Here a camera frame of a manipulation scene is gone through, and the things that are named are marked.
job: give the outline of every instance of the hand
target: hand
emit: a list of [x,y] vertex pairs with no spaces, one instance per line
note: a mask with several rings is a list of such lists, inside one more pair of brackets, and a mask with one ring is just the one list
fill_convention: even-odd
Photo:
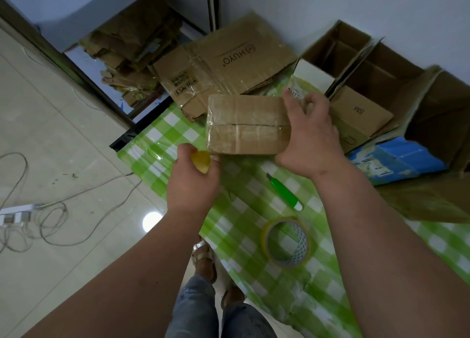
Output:
[[191,161],[194,152],[197,148],[191,144],[178,146],[178,159],[173,163],[166,187],[168,211],[181,210],[205,217],[219,193],[220,162],[213,157],[208,173],[204,174]]
[[310,93],[307,115],[289,89],[282,97],[291,121],[291,141],[286,150],[276,156],[276,162],[297,175],[312,181],[347,162],[339,144],[338,130],[331,124],[329,100],[321,94]]

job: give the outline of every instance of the blue jeans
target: blue jeans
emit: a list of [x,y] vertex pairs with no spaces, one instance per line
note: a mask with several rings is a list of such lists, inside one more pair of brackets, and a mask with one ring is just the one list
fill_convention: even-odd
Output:
[[[193,276],[181,290],[165,338],[218,338],[215,290],[202,276]],[[276,338],[273,328],[253,306],[229,304],[222,318],[222,338]]]

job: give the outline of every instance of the green checkered tablecloth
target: green checkered tablecloth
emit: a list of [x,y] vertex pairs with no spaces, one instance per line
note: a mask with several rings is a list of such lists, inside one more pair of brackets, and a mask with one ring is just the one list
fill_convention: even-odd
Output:
[[[152,190],[165,198],[176,146],[190,142],[205,149],[205,124],[189,123],[173,104],[118,152]],[[260,248],[269,221],[298,216],[279,198],[266,178],[278,178],[304,206],[300,220],[313,241],[311,257],[294,269],[281,269]],[[359,337],[339,273],[325,211],[313,184],[277,167],[270,157],[222,158],[222,190],[201,229],[237,285],[261,309],[305,337]],[[409,222],[467,283],[470,283],[470,229],[467,225]],[[289,252],[291,236],[278,244]]]

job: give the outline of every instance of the packing tape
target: packing tape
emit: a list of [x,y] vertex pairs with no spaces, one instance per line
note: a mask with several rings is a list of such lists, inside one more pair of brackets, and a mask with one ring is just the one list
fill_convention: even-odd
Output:
[[[268,237],[269,233],[271,233],[271,230],[281,224],[281,223],[286,223],[290,225],[295,232],[297,233],[298,236],[298,243],[297,243],[297,248],[295,252],[292,254],[292,256],[287,259],[287,260],[279,260],[276,259],[273,254],[270,252],[269,247],[268,247]],[[308,258],[310,257],[310,248],[311,248],[311,243],[310,239],[307,235],[307,231],[304,228],[304,226],[297,221],[293,217],[289,218],[281,218],[278,220],[275,220],[273,222],[267,223],[263,230],[261,231],[261,248],[264,252],[264,254],[267,256],[269,260],[271,260],[275,265],[282,267],[282,268],[293,268],[297,267],[299,265],[302,265],[305,263]]]

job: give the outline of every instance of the yellow ball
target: yellow ball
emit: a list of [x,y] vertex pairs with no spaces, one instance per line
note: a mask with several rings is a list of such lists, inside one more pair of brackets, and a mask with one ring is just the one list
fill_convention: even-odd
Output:
[[191,154],[191,160],[198,170],[202,173],[207,173],[209,170],[209,164],[211,163],[211,157],[207,151],[197,151]]

